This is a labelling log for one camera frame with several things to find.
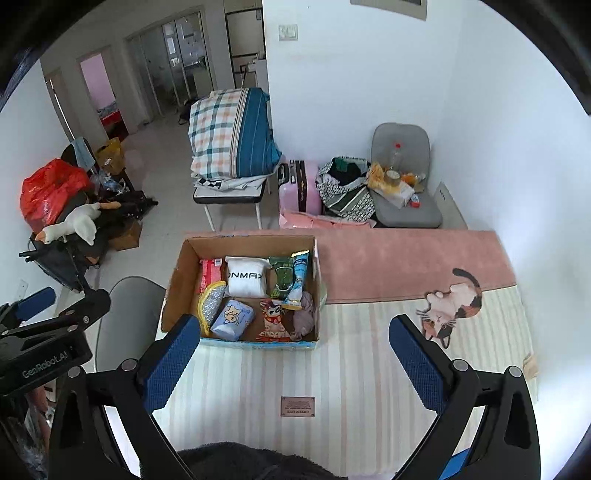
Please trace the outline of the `white pillow pack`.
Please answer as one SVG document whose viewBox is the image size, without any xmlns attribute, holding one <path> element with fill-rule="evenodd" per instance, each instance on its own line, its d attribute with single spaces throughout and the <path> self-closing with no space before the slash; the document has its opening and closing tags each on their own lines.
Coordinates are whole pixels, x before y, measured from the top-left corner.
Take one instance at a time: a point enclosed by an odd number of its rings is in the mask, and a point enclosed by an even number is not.
<svg viewBox="0 0 591 480">
<path fill-rule="evenodd" d="M 228 270 L 226 293 L 231 297 L 264 298 L 266 297 L 266 272 L 270 262 L 256 257 L 225 257 Z"/>
</svg>

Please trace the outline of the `red plastic bag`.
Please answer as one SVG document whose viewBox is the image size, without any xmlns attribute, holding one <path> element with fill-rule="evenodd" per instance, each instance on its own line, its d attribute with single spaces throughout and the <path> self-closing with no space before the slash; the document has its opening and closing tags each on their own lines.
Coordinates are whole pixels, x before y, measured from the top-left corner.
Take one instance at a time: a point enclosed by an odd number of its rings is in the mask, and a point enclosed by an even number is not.
<svg viewBox="0 0 591 480">
<path fill-rule="evenodd" d="M 86 172 L 55 158 L 26 178 L 21 187 L 20 210 L 31 230 L 52 225 L 66 204 L 81 191 L 93 191 Z"/>
</svg>

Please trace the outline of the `yellow silver scrubbing sponge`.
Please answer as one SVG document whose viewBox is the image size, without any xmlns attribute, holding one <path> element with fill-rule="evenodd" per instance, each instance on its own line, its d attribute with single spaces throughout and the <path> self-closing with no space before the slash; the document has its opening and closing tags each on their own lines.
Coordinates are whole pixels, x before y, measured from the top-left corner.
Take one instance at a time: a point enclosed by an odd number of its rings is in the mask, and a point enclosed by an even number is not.
<svg viewBox="0 0 591 480">
<path fill-rule="evenodd" d="M 211 326 L 225 296 L 226 282 L 221 280 L 209 284 L 197 301 L 197 320 L 205 337 L 211 336 Z"/>
</svg>

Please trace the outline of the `red tissue pack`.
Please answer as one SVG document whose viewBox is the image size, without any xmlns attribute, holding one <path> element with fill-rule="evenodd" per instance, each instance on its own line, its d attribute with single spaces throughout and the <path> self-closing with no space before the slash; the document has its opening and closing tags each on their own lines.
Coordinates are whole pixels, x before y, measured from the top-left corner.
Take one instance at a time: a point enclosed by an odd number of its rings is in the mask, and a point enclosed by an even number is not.
<svg viewBox="0 0 591 480">
<path fill-rule="evenodd" d="M 224 258 L 200 259 L 199 267 L 198 294 L 204 293 L 209 285 L 224 280 Z"/>
</svg>

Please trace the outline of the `yellow plastic bag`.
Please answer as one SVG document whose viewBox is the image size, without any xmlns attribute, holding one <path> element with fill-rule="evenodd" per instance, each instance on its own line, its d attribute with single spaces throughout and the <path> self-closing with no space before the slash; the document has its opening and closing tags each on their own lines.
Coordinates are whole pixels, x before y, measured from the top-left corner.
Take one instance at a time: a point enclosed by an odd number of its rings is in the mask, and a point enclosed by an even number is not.
<svg viewBox="0 0 591 480">
<path fill-rule="evenodd" d="M 377 162 L 370 164 L 367 185 L 370 190 L 376 192 L 399 209 L 405 207 L 415 194 L 415 190 L 404 182 L 396 171 L 385 170 Z"/>
</svg>

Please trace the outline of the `cardboard box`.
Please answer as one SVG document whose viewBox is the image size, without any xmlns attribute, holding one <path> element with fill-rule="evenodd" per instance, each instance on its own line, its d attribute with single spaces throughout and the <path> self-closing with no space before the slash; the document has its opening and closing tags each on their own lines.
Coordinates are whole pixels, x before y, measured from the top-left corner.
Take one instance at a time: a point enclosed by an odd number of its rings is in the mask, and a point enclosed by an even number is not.
<svg viewBox="0 0 591 480">
<path fill-rule="evenodd" d="M 311 235 L 185 239 L 166 289 L 160 326 L 197 320 L 214 346 L 312 349 L 320 341 L 322 276 Z"/>
</svg>

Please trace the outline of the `pink suitcase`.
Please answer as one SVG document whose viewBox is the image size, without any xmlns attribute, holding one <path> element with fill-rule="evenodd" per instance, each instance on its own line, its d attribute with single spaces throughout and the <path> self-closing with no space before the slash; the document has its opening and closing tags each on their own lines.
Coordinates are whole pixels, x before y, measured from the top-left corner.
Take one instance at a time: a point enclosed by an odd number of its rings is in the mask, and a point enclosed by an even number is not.
<svg viewBox="0 0 591 480">
<path fill-rule="evenodd" d="M 320 215 L 322 199 L 315 186 L 318 163 L 304 160 L 281 162 L 277 172 L 280 209 Z"/>
</svg>

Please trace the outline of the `folded pink blanket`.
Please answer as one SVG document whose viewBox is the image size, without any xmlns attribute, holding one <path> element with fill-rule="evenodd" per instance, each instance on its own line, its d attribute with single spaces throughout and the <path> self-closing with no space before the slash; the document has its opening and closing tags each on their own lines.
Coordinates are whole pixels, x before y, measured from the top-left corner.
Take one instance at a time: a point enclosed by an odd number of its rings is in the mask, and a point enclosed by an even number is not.
<svg viewBox="0 0 591 480">
<path fill-rule="evenodd" d="M 305 212 L 280 210 L 279 225 L 282 229 L 343 229 L 343 228 L 374 228 L 377 222 L 370 219 L 356 222 L 339 217 L 311 215 Z"/>
</svg>

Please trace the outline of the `white goose plush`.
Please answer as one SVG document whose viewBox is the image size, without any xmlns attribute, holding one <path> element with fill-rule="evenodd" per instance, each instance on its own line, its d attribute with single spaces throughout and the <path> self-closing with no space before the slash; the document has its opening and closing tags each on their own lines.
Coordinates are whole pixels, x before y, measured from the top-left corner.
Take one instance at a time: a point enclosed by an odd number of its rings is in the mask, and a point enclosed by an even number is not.
<svg viewBox="0 0 591 480">
<path fill-rule="evenodd" d="M 100 209 L 99 203 L 78 206 L 62 222 L 44 227 L 35 236 L 35 240 L 49 245 L 56 240 L 76 234 L 88 245 L 93 246 L 97 232 L 94 221 L 100 216 Z"/>
</svg>

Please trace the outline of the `black white patterned bag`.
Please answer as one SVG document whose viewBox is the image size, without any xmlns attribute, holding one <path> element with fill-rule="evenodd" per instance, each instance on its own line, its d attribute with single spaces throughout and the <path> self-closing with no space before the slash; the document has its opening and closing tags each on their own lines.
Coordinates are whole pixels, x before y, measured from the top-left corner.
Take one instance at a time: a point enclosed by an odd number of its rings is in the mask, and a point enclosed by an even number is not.
<svg viewBox="0 0 591 480">
<path fill-rule="evenodd" d="M 367 185 L 370 162 L 363 158 L 334 157 L 318 168 L 315 186 L 325 212 L 339 218 L 366 222 L 376 212 Z"/>
</svg>

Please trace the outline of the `blue snack packet gold ends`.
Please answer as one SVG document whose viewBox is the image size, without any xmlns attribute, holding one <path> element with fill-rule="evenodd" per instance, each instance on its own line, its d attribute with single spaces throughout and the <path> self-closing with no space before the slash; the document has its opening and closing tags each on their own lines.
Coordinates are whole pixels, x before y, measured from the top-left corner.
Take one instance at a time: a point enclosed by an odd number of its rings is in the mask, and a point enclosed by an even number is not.
<svg viewBox="0 0 591 480">
<path fill-rule="evenodd" d="M 287 293 L 286 299 L 283 300 L 283 308 L 287 310 L 301 310 L 301 301 L 304 296 L 304 282 L 308 273 L 308 257 L 310 252 L 308 250 L 295 252 L 291 258 L 294 260 L 294 282 Z"/>
</svg>

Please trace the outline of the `white folding cot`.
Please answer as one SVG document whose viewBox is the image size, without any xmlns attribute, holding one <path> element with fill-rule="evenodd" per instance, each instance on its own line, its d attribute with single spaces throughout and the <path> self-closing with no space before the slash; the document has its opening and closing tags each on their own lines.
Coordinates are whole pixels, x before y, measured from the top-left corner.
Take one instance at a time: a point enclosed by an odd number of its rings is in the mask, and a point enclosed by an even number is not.
<svg viewBox="0 0 591 480">
<path fill-rule="evenodd" d="M 214 188 L 207 185 L 206 181 L 198 182 L 193 190 L 193 202 L 204 208 L 205 217 L 212 232 L 216 231 L 209 206 L 211 205 L 233 205 L 252 204 L 256 212 L 256 224 L 259 230 L 263 229 L 262 208 L 260 203 L 263 196 L 270 193 L 269 181 L 266 177 L 262 179 L 242 182 L 232 188 Z"/>
</svg>

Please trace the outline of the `red orange snack bag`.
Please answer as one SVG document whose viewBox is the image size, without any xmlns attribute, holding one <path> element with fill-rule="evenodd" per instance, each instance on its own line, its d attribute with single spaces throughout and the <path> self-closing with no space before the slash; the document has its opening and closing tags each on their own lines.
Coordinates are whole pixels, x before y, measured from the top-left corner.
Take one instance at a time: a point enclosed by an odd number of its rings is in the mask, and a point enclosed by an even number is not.
<svg viewBox="0 0 591 480">
<path fill-rule="evenodd" d="M 283 325 L 283 307 L 280 301 L 263 299 L 259 302 L 263 314 L 263 330 L 257 342 L 290 342 L 290 333 Z"/>
</svg>

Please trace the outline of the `light blue cat tissue pack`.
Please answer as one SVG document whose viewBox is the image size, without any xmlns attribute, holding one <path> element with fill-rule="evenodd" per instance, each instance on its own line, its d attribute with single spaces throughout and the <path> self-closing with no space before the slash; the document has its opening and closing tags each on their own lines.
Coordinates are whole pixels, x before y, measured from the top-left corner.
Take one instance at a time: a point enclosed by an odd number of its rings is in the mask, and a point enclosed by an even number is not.
<svg viewBox="0 0 591 480">
<path fill-rule="evenodd" d="M 211 326 L 214 336 L 225 341 L 238 341 L 249 327 L 256 312 L 249 305 L 228 300 Z"/>
</svg>

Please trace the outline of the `plaid and blue folded quilt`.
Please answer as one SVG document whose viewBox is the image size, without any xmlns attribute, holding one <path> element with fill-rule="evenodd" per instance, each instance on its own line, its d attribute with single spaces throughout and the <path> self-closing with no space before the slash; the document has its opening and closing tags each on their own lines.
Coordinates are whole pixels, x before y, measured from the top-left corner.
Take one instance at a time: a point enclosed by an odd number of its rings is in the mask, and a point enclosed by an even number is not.
<svg viewBox="0 0 591 480">
<path fill-rule="evenodd" d="M 280 163 L 267 102 L 259 87 L 217 90 L 189 111 L 191 177 L 233 180 L 267 176 Z"/>
</svg>

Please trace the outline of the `grey floor chair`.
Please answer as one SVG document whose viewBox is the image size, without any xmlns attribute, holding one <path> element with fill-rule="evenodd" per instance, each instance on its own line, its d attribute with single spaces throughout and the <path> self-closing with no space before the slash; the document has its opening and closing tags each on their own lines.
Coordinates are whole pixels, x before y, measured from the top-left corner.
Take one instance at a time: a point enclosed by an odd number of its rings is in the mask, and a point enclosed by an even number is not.
<svg viewBox="0 0 591 480">
<path fill-rule="evenodd" d="M 415 190 L 409 203 L 401 209 L 370 191 L 377 222 L 388 228 L 436 229 L 442 225 L 442 214 L 427 193 L 431 145 L 422 127 L 401 123 L 379 125 L 374 131 L 370 159 L 385 170 L 396 171 Z"/>
</svg>

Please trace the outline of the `grey round chair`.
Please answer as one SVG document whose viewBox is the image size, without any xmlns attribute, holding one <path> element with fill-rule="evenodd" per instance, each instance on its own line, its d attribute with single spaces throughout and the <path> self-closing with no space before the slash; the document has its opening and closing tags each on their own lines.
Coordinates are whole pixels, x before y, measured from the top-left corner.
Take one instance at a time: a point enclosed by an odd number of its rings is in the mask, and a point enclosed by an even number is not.
<svg viewBox="0 0 591 480">
<path fill-rule="evenodd" d="M 154 342 L 165 289 L 139 276 L 119 280 L 109 293 L 110 308 L 100 320 L 94 354 L 98 372 L 138 361 Z"/>
</svg>

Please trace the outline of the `green wipes pack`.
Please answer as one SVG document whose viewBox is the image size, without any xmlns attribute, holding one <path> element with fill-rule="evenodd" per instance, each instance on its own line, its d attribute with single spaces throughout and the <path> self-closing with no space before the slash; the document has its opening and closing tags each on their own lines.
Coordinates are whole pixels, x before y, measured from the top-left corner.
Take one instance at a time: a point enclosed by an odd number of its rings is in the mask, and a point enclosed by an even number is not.
<svg viewBox="0 0 591 480">
<path fill-rule="evenodd" d="M 271 288 L 270 297 L 284 300 L 294 284 L 294 258 L 271 256 L 269 261 L 274 274 L 276 274 L 276 282 Z"/>
</svg>

